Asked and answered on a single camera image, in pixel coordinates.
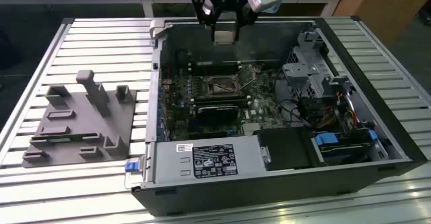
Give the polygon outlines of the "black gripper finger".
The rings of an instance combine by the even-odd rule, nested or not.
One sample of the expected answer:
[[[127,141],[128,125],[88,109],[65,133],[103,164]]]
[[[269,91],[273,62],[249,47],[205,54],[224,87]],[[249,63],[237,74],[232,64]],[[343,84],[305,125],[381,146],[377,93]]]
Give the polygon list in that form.
[[[240,29],[247,25],[252,25],[257,19],[259,13],[253,12],[247,0],[237,0],[235,3],[235,42],[239,40]]]
[[[216,22],[221,14],[223,0],[191,0],[196,18],[211,28],[211,41],[215,42]]]

